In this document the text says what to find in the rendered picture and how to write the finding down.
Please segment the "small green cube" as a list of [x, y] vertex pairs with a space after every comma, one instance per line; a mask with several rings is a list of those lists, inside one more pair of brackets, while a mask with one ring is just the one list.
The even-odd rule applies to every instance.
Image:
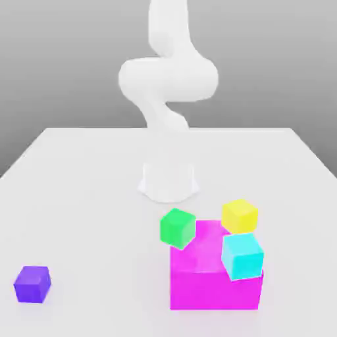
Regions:
[[183, 250], [194, 238], [196, 216], [173, 208], [160, 220], [160, 239], [162, 242]]

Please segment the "small yellow cube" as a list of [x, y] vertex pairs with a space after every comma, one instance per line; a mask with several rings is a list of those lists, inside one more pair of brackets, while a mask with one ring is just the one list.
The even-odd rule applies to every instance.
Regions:
[[245, 199], [237, 199], [222, 206], [222, 226], [231, 234], [254, 232], [258, 209]]

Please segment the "small cyan cube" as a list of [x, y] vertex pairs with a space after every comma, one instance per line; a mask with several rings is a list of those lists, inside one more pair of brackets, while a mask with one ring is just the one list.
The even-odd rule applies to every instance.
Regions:
[[221, 261], [231, 281], [260, 277], [264, 256], [252, 232], [225, 235], [223, 238]]

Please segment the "small purple cube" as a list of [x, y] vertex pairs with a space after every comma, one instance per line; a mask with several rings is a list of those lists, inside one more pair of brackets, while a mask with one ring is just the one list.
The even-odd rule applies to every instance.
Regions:
[[51, 287], [48, 267], [23, 266], [13, 286], [20, 303], [43, 303]]

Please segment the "large magenta box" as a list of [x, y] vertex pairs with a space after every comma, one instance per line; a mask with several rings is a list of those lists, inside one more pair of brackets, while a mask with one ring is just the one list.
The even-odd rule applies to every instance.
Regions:
[[170, 249], [170, 309], [254, 310], [263, 276], [232, 281], [221, 261], [220, 220], [197, 220], [195, 238], [183, 249]]

